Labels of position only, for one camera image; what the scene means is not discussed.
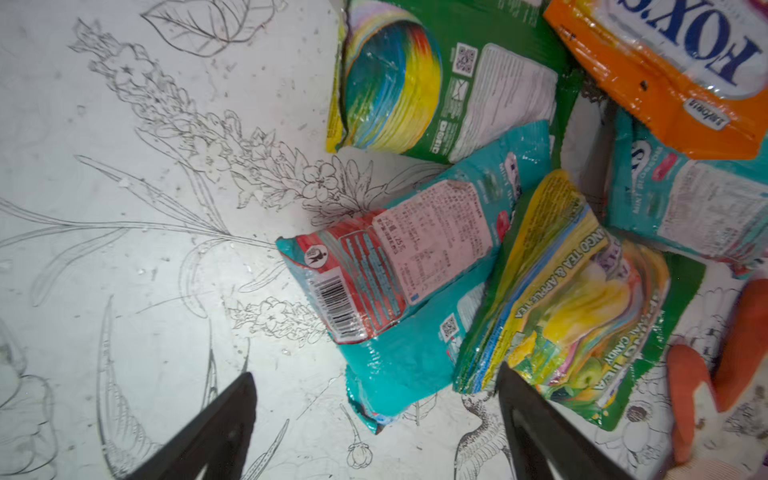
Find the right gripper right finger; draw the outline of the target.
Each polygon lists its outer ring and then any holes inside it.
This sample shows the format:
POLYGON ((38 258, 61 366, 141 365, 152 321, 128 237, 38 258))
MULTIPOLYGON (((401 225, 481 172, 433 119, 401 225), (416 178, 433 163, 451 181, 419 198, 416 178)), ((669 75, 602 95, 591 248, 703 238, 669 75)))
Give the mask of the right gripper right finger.
POLYGON ((496 391, 518 479, 629 479, 517 372, 503 364, 496 391))

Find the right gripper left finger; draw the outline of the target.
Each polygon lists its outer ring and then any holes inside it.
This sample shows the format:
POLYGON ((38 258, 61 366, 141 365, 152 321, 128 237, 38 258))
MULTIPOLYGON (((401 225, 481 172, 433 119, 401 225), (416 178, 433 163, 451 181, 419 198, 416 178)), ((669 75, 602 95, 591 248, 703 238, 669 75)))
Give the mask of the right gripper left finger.
POLYGON ((256 421, 257 390, 241 374, 131 479, 238 479, 256 421))

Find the green Fox's spring tea bag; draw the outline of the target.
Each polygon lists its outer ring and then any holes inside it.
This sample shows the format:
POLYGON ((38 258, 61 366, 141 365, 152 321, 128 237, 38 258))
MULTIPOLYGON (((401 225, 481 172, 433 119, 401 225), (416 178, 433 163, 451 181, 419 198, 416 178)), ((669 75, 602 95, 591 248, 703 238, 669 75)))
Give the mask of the green Fox's spring tea bag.
POLYGON ((452 387, 490 392, 508 367, 545 399, 611 431, 705 273, 691 258, 609 231, 555 170, 517 205, 452 387))

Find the teal candy bag with red label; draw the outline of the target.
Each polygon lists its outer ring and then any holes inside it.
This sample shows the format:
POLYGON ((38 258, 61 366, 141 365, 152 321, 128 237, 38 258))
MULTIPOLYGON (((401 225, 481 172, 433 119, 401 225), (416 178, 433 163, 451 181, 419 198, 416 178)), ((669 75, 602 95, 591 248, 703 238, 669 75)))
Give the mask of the teal candy bag with red label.
POLYGON ((551 169, 549 126, 536 121, 384 208, 277 241, 369 430, 451 383, 518 203, 551 169))

